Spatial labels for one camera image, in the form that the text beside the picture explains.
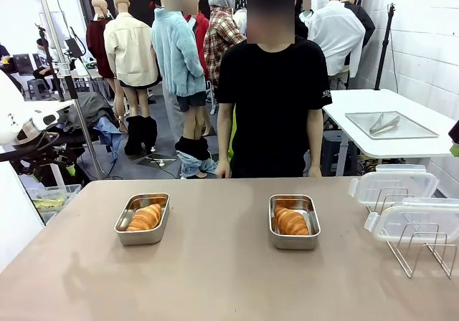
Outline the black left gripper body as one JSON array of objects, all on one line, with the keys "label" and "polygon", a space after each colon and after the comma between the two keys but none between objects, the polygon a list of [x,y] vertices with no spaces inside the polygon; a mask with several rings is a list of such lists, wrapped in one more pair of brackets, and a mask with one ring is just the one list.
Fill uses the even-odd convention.
[{"label": "black left gripper body", "polygon": [[69,166],[69,158],[56,148],[30,151],[19,159],[19,172],[42,173],[46,169],[50,170],[51,165],[66,169]]}]

